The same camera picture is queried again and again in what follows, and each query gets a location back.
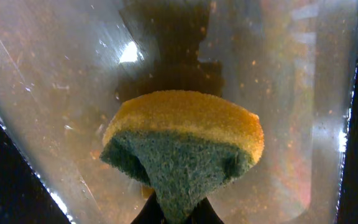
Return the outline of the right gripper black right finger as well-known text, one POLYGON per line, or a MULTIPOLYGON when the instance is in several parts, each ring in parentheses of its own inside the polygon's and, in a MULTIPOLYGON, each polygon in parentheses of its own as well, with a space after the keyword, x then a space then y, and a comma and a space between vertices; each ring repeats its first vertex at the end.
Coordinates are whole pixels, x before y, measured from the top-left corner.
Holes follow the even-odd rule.
POLYGON ((187 219, 187 224, 224 224, 207 198, 202 199, 187 219))

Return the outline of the yellow green sponge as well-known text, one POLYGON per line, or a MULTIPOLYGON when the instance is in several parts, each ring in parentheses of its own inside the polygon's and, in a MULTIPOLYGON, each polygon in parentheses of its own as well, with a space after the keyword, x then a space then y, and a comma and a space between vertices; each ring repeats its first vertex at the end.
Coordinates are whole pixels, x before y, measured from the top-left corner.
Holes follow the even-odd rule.
POLYGON ((169 223, 242 177, 264 150, 259 117, 218 96, 155 91, 121 105, 103 136, 103 162, 154 189, 169 223))

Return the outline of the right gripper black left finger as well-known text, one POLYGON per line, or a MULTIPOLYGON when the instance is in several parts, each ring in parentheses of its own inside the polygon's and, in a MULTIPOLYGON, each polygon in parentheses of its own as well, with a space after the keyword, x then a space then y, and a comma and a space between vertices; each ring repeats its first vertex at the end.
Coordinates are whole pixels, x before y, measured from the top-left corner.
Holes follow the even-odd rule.
POLYGON ((146 201, 143 209, 134 218, 131 224, 163 224, 166 223, 165 216, 157 202, 154 192, 146 201))

